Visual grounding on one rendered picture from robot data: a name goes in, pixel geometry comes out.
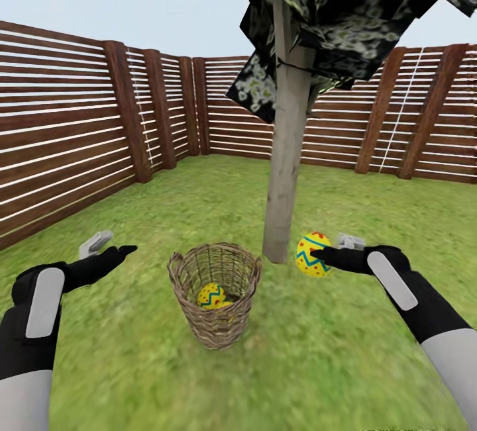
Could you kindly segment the wicker basket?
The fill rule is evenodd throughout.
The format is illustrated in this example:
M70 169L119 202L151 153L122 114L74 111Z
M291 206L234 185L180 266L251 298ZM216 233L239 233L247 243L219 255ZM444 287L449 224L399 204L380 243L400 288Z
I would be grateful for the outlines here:
M249 263L250 271L250 276L248 276L250 283L248 284L245 295L243 295L241 288L245 280L241 279L241 283L239 283L237 280L240 279L235 275L235 271L232 269L232 280L240 284L239 296L225 291L228 299L233 300L233 304L219 307L218 309L205 309L204 307L199 307L196 302L187 299L188 291L195 293L195 288L192 288L191 271L196 271L200 277L199 266L201 264L198 262L197 253L203 254L204 251L208 250L209 258L209 247L211 246L221 249L221 260L220 263L217 264L217 266L219 266L220 281L224 281L225 278L223 248L227 249L227 251L233 251L233 269L235 269L235 262L238 258L237 255L240 255L239 264L244 269L247 269L247 263ZM178 265L174 269L172 268L173 262L178 262ZM209 264L211 264L211 258L209 258ZM227 267L229 267L229 262L227 262ZM252 301L254 300L256 292L256 285L262 279L262 258L255 258L246 248L238 244L217 242L216 244L198 245L184 256L178 252L174 252L168 260L167 268L170 282L173 285L173 293L189 322L191 333L203 344L203 347L209 348L209 350L225 350L237 342L246 332ZM245 276L244 273L248 273L245 272L244 269L242 276ZM184 276L186 278L185 283L182 280Z

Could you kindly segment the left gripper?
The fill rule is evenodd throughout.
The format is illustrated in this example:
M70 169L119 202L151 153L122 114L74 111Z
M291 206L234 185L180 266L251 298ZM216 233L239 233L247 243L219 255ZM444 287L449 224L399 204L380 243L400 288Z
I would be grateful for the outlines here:
M104 278L118 265L121 265L128 254L135 252L137 249L137 246L134 245L123 245L119 249L116 246L111 246L98 256L81 260L89 266L91 271L91 277L87 284L93 285Z

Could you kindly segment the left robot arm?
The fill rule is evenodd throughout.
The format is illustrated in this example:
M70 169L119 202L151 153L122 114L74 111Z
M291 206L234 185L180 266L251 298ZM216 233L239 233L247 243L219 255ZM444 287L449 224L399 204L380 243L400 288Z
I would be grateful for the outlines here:
M98 232L80 246L80 260L41 264L16 277L15 307L0 323L0 431L48 431L52 371L62 295L93 285L138 248L111 246L110 230Z

